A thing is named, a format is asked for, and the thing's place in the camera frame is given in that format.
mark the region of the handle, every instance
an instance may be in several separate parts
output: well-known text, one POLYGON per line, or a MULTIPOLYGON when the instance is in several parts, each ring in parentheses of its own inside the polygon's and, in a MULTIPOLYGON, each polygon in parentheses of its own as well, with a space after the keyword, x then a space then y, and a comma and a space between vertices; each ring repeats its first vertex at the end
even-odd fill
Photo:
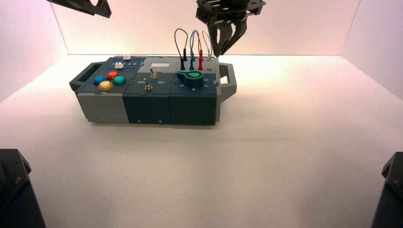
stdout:
POLYGON ((229 97, 237 92, 237 80, 235 78, 234 67, 232 64, 219 63, 220 78, 227 77, 228 83, 221 84, 221 102, 227 100, 229 97))
POLYGON ((80 74, 78 74, 70 82, 70 88, 77 93, 78 89, 85 85, 88 79, 104 64, 105 62, 91 63, 80 74))

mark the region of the white wall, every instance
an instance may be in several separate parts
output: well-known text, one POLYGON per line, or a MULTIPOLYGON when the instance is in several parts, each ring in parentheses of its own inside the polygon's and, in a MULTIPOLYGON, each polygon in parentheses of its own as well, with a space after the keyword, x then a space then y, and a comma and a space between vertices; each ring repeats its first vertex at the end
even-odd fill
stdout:
POLYGON ((0 102, 66 55, 49 2, 1 1, 0 102))
POLYGON ((362 0, 342 55, 403 99, 403 1, 362 0))
MULTIPOLYGON (((173 32, 206 29, 196 0, 109 0, 110 19, 54 6, 70 54, 175 54, 173 32)), ((339 55, 359 0, 267 0, 228 54, 339 55)))

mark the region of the arcade button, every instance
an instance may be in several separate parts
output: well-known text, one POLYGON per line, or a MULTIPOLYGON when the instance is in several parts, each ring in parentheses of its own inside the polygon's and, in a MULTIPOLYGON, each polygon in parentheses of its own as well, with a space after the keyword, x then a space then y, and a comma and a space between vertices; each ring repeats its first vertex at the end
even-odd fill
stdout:
POLYGON ((104 76, 97 76, 94 78, 94 81, 92 82, 94 85, 99 85, 99 83, 105 81, 105 77, 104 76))
POLYGON ((98 85, 100 91, 108 91, 113 88, 113 83, 111 81, 103 81, 98 85))
POLYGON ((113 80, 115 77, 117 77, 119 75, 118 72, 116 71, 111 71, 108 73, 108 80, 113 80))
POLYGON ((126 78, 124 78, 122 76, 117 76, 114 78, 113 83, 117 86, 124 85, 126 83, 126 78))

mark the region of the teal button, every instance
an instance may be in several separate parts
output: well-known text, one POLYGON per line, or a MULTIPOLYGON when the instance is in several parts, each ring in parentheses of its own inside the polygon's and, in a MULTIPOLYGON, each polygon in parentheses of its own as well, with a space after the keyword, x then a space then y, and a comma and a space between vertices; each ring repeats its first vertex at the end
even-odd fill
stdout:
POLYGON ((117 76, 114 78, 115 85, 123 85, 124 83, 126 83, 126 78, 124 78, 122 76, 117 76))

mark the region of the white slider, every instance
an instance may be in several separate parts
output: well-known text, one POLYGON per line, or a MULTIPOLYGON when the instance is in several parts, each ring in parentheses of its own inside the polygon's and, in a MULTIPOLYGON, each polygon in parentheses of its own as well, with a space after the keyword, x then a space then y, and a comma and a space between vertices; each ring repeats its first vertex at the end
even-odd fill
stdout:
POLYGON ((130 55, 128 55, 128 54, 123 55, 123 60, 130 60, 130 59, 132 59, 132 57, 130 55))
POLYGON ((121 62, 115 63, 115 69, 123 69, 123 63, 121 62))

